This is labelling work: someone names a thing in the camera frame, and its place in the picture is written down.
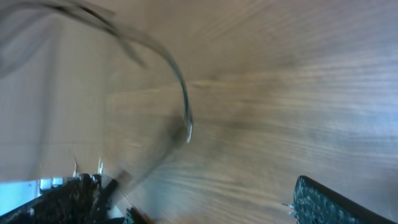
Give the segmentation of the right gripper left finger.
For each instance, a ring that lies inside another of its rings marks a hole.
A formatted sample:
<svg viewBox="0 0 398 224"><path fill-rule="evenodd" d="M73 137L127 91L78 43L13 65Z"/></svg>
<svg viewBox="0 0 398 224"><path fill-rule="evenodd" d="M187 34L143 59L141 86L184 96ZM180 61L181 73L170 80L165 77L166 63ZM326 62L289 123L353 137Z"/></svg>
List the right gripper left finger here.
<svg viewBox="0 0 398 224"><path fill-rule="evenodd" d="M110 199L118 187L112 180L102 187L102 175L81 174L1 216L1 224L117 224L110 218Z"/></svg>

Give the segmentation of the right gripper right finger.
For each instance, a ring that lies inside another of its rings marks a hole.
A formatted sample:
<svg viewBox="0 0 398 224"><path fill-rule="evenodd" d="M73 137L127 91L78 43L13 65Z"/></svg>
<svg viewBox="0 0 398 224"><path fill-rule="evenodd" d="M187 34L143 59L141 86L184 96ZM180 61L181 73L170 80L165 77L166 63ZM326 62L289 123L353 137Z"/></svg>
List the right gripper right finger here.
<svg viewBox="0 0 398 224"><path fill-rule="evenodd" d="M296 181L292 210L297 223L394 224L305 175Z"/></svg>

